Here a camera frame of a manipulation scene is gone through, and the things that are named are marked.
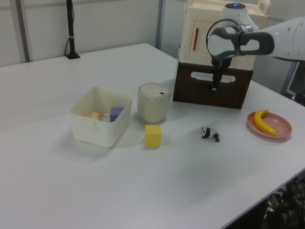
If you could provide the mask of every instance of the cabinet handle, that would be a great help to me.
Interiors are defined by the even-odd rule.
[[[193,51],[195,51],[195,47],[196,47],[196,43],[197,43],[198,31],[199,31],[199,29],[196,28],[195,40],[194,40],[194,44],[193,44],[193,48],[192,48]]]
[[[264,15],[269,15],[270,11],[270,0],[259,0],[257,7],[261,9]]]

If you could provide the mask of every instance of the banana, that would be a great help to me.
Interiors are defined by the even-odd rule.
[[[253,116],[253,122],[256,125],[256,127],[259,130],[263,131],[264,133],[277,136],[276,130],[274,130],[271,126],[265,123],[262,119],[262,116],[268,112],[269,110],[256,111]]]

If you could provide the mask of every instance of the toy panda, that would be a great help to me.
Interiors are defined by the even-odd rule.
[[[219,142],[219,133],[217,130],[202,127],[200,135],[202,138],[213,137],[215,139],[215,142]]]

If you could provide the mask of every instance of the yellow cube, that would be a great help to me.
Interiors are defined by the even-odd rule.
[[[161,145],[161,137],[160,125],[145,126],[145,145],[147,147],[159,147]]]

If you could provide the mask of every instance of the dark brown wooden box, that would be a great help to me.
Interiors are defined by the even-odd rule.
[[[212,73],[212,66],[179,62],[176,76],[173,101],[221,106],[241,109],[247,94],[253,71],[226,69],[223,75],[232,75],[234,82],[220,83],[217,91],[212,90],[212,81],[191,77],[192,72]]]

